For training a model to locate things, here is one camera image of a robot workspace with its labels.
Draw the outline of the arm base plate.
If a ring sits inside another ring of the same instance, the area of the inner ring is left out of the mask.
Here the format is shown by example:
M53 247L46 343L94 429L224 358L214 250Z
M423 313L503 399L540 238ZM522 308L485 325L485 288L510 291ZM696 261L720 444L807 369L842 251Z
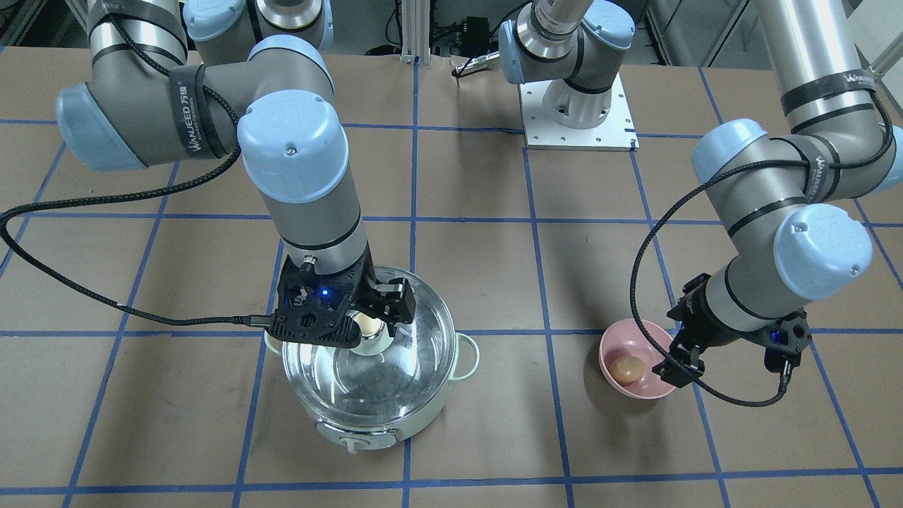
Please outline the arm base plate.
M564 80L518 88L528 149L626 152L641 146L620 73L598 95L571 89Z

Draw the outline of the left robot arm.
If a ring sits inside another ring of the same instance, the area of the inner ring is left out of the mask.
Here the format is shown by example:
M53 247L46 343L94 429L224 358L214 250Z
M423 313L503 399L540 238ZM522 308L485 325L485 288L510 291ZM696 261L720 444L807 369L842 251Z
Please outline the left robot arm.
M833 203L901 182L901 128L861 65L841 3L756 8L790 132L771 138L737 119L693 149L694 193L706 193L737 254L686 283L667 314L681 326L652 371L677 388L702 382L705 350L745 339L765 349L786 392L811 343L804 306L871 266L866 228Z

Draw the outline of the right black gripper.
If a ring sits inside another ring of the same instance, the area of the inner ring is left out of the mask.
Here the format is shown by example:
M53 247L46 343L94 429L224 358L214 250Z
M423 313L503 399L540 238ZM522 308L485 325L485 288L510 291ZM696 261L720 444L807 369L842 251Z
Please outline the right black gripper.
M409 279L397 277L382 283L364 277L349 305L351 309L384 322L388 337L395 338L398 328L413 324L416 299Z

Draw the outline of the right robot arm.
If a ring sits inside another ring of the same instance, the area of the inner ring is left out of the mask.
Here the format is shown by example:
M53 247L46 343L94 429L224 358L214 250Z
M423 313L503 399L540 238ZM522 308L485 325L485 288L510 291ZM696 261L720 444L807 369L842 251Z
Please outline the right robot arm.
M187 159L217 167L145 192L62 200L86 207L186 192L242 159L289 252L270 315L176 319L138 310L60 276L59 281L126 314L170 326L264 328L281 340L349 348L364 335L352 312L390 326L415 318L409 280L380 281L335 108L334 80L320 55L322 2L267 1L299 13L281 27L223 47L246 14L243 1L90 1L93 77L56 99L68 147L99 171L146 169Z

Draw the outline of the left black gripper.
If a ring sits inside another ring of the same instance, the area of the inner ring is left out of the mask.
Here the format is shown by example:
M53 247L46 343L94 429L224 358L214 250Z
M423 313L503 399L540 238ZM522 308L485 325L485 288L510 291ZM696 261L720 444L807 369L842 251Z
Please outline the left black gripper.
M668 313L680 322L680 328L668 349L670 359L652 367L652 373L675 388L696 382L704 374L702 353L712 344L718 331L705 299L709 274L698 274L683 286L683 296Z

